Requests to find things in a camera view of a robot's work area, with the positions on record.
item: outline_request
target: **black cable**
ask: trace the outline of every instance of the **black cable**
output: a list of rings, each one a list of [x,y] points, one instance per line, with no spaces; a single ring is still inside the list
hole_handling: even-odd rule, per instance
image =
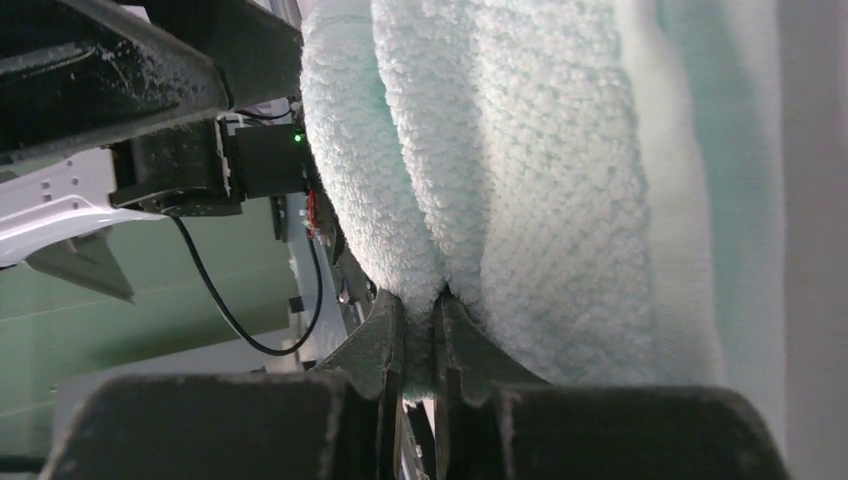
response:
[[[235,330],[239,337],[243,338],[256,350],[274,357],[291,355],[303,346],[304,343],[306,343],[306,340],[309,339],[309,336],[312,334],[312,330],[315,329],[315,325],[318,323],[318,316],[321,314],[321,301],[323,300],[324,295],[324,281],[321,278],[321,264],[318,263],[318,254],[315,252],[315,245],[313,245],[312,239],[307,240],[307,243],[309,243],[309,251],[312,254],[312,261],[315,263],[315,276],[318,279],[318,301],[315,305],[315,312],[313,312],[312,321],[309,322],[309,326],[306,328],[306,332],[304,332],[303,336],[300,337],[300,340],[289,348],[277,350],[259,343],[259,341],[247,333],[241,324],[238,323],[233,314],[230,312],[230,309],[227,308],[227,305],[224,303],[224,299],[221,298],[221,295],[218,293],[218,289],[216,289],[215,285],[212,283],[212,279],[209,278],[209,272],[207,272],[206,267],[203,266],[203,260],[201,260],[200,254],[197,253],[197,247],[194,245],[194,240],[192,240],[191,234],[185,224],[177,217],[171,217],[171,219],[175,224],[177,224],[177,228],[180,230],[180,233],[186,242],[186,246],[188,247],[188,251],[191,254],[191,259],[194,260],[194,266],[197,267],[197,271],[200,273],[200,278],[203,279],[203,283],[206,284],[206,289],[209,290],[209,294],[212,295],[212,299],[215,301],[218,311],[230,327]]]
[[[287,117],[290,114],[294,113],[290,108],[286,113],[282,115],[262,115],[261,113],[253,113],[247,110],[236,110],[236,113],[239,115],[244,115],[245,117],[253,118],[256,120],[277,120],[283,117]]]

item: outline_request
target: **black metal bracket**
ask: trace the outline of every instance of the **black metal bracket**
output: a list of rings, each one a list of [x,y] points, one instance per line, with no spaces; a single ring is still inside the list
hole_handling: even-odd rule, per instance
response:
[[[0,165],[296,94],[300,32],[250,0],[0,2]]]

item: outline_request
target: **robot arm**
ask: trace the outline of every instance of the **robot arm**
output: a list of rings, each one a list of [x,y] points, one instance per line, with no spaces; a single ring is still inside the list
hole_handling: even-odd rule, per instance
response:
[[[163,215],[115,208],[112,152],[86,150],[0,184],[0,268],[44,247],[118,223]]]

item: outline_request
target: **towel fold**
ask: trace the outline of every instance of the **towel fold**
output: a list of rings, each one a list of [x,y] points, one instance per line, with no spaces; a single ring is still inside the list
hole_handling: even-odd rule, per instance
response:
[[[652,5],[325,0],[307,19],[318,169],[419,338],[446,283],[552,382],[722,381],[704,167]]]

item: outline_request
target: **white fluffy towel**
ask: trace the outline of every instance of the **white fluffy towel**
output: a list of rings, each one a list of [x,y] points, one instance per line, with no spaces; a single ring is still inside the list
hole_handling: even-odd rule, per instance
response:
[[[704,162],[653,5],[318,2],[307,135],[416,322],[448,285],[554,383],[723,381]]]

